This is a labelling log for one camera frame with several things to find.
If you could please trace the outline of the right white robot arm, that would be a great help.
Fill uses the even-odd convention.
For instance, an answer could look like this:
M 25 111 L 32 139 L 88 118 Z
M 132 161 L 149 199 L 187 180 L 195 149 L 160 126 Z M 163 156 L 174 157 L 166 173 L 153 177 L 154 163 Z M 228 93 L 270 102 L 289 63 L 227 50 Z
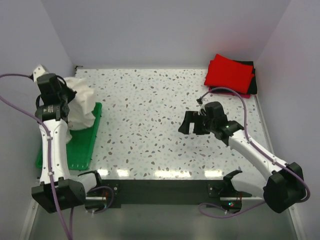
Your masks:
M 244 178 L 235 178 L 240 170 L 224 176 L 223 192 L 230 197 L 246 192 L 262 198 L 276 213 L 282 213 L 294 204 L 307 201 L 310 189 L 306 185 L 303 170 L 296 162 L 287 163 L 266 150 L 255 141 L 237 121 L 228 120 L 223 106 L 209 102 L 199 111 L 186 111 L 178 132 L 188 135 L 190 124 L 194 124 L 195 135 L 213 134 L 231 150 L 248 160 L 265 179 L 265 186 L 258 187 Z

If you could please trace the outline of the green plastic tray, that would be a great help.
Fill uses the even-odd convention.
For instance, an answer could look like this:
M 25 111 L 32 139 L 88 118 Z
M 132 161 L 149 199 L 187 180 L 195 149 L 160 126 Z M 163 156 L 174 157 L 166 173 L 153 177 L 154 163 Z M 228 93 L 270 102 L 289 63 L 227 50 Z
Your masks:
M 66 144 L 67 165 L 69 170 L 85 171 L 89 169 L 102 113 L 102 104 L 95 103 L 91 112 L 93 126 L 81 130 L 70 130 L 71 139 Z

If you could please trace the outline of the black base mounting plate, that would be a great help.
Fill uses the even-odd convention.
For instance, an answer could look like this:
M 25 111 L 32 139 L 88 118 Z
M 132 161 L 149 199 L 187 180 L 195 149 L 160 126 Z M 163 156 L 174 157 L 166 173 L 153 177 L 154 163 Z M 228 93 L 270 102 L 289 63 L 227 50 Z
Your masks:
M 95 190 L 86 197 L 87 210 L 103 210 L 122 205 L 199 205 L 210 203 L 237 213 L 242 208 L 242 197 L 230 181 L 224 180 L 103 180 L 109 190 Z

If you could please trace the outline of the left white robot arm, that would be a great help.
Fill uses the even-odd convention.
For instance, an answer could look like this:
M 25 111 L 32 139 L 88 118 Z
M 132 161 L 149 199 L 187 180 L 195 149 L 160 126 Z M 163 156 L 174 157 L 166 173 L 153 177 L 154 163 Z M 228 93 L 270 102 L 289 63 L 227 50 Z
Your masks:
M 48 213 L 55 213 L 84 205 L 87 193 L 99 196 L 104 184 L 96 170 L 73 179 L 68 168 L 68 104 L 77 92 L 54 73 L 44 73 L 37 77 L 36 83 L 40 90 L 35 117 L 39 120 L 42 139 L 42 168 L 39 186 L 31 189 L 31 195 Z

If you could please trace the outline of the white t shirt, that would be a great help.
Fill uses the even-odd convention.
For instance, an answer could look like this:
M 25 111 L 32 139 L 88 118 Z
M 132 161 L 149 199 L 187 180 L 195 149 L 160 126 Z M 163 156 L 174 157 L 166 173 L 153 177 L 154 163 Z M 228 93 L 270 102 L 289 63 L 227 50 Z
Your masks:
M 80 131 L 91 128 L 94 125 L 96 117 L 93 110 L 96 106 L 95 89 L 89 87 L 85 78 L 66 77 L 67 86 L 76 91 L 75 98 L 68 104 L 68 130 L 66 133 L 66 143 L 72 139 L 70 131 Z

